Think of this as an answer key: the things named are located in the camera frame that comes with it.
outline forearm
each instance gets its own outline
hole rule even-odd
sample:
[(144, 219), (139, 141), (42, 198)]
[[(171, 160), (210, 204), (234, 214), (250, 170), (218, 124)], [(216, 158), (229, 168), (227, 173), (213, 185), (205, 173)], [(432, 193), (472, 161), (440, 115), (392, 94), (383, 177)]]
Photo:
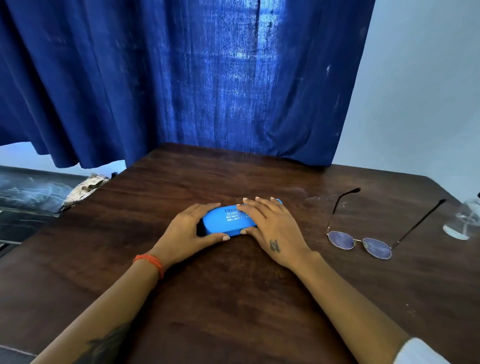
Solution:
[(408, 334), (341, 278), (317, 252), (292, 271), (305, 284), (360, 364), (392, 364)]
[(102, 363), (113, 363), (130, 322), (157, 281), (157, 268), (137, 260), (32, 363), (90, 363), (98, 357)]

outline clear bottle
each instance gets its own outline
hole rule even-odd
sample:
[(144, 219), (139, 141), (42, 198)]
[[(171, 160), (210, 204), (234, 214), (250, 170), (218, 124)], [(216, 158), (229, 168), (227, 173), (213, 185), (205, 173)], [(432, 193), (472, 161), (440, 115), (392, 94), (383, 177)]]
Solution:
[(444, 231), (460, 240), (468, 240), (480, 233), (480, 193), (460, 206), (444, 225)]

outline hand tattoo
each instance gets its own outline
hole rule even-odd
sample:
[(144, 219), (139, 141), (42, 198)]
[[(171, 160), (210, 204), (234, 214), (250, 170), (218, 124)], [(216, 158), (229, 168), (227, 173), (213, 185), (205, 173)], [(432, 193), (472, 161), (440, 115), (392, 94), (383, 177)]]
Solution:
[(115, 362), (120, 345), (127, 336), (130, 322), (120, 325), (102, 339), (90, 340), (90, 348), (73, 364), (111, 364)]
[(277, 253), (280, 253), (282, 251), (278, 246), (278, 240), (270, 240), (270, 249)]

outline red thread bracelet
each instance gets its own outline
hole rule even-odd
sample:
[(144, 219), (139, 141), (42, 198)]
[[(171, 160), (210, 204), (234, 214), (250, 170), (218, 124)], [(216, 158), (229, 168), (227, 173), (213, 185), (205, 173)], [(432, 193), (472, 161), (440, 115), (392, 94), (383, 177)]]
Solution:
[(157, 258), (155, 258), (153, 255), (150, 255), (150, 254), (141, 254), (141, 255), (137, 255), (133, 260), (133, 262), (135, 263), (135, 261), (138, 259), (146, 259), (150, 263), (152, 263), (154, 266), (156, 266), (156, 268), (158, 269), (158, 272), (160, 273), (160, 279), (163, 278), (162, 263), (160, 263), (160, 261)]

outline eyeglass temple arm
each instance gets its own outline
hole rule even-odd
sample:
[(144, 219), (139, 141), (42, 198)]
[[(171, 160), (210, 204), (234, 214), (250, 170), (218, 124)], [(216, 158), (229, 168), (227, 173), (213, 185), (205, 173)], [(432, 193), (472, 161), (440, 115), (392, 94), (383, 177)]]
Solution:
[(357, 192), (360, 192), (361, 191), (361, 188), (360, 187), (357, 187), (351, 191), (348, 191), (348, 192), (345, 192), (344, 194), (341, 194), (338, 199), (336, 199), (336, 202), (335, 202), (335, 207), (333, 208), (333, 212), (332, 214), (330, 215), (330, 219), (328, 220), (328, 225), (327, 225), (327, 234), (330, 232), (330, 223), (332, 222), (332, 219), (333, 219), (333, 215), (336, 211), (336, 207), (338, 206), (338, 203), (340, 202), (340, 199), (345, 196), (346, 194), (356, 194)]
[(447, 200), (446, 198), (442, 198), (440, 201), (438, 201), (438, 203), (435, 205), (435, 207), (433, 209), (431, 209), (429, 212), (427, 212), (427, 214), (424, 217), (422, 217), (420, 219), (420, 221), (417, 222), (413, 226), (413, 228), (411, 228), (409, 231), (407, 231), (404, 236), (402, 236), (400, 239), (398, 239), (398, 241), (395, 244), (392, 245), (392, 249), (394, 249), (397, 245), (399, 245), (400, 242), (403, 239), (405, 239), (408, 234), (410, 234), (417, 226), (419, 226), (432, 212), (434, 212), (436, 209), (438, 209), (440, 207), (440, 205), (443, 204), (446, 200)]

